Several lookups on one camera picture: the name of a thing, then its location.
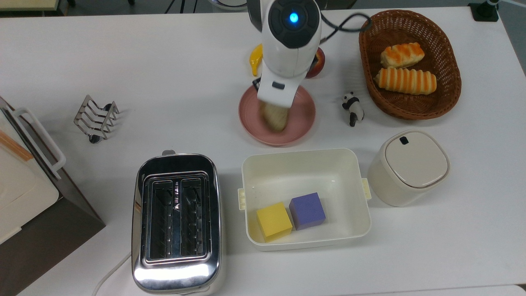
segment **white canister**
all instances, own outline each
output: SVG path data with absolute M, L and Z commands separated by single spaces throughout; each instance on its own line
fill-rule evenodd
M 386 204 L 405 206 L 442 183 L 450 168 L 448 156 L 433 137 L 409 130 L 382 145 L 367 179 Z

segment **purple cube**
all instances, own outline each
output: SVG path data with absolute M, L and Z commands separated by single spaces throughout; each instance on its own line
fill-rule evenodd
M 325 221 L 325 213 L 317 192 L 293 198 L 289 209 L 296 230 L 320 225 Z

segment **bread roll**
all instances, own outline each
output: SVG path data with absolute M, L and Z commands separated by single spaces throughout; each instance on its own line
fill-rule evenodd
M 281 132 L 287 126 L 289 110 L 289 108 L 259 101 L 259 112 L 261 116 L 263 116 L 269 128 L 275 132 Z
M 437 78 L 431 72 L 415 69 L 381 69 L 375 77 L 379 87 L 413 95 L 428 95 L 437 90 Z
M 380 63 L 385 67 L 406 68 L 424 58 L 424 51 L 418 43 L 388 46 L 380 54 Z

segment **stainless steel toaster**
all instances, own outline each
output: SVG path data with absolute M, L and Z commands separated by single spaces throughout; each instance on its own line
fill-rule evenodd
M 172 154 L 142 165 L 131 235 L 132 274 L 141 289 L 214 293 L 225 278 L 222 235 L 217 171 L 209 158 Z

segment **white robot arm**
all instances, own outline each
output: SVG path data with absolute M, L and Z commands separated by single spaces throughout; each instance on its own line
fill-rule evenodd
M 247 4 L 263 44 L 258 98 L 290 108 L 320 44 L 320 9 L 314 0 L 249 0 Z

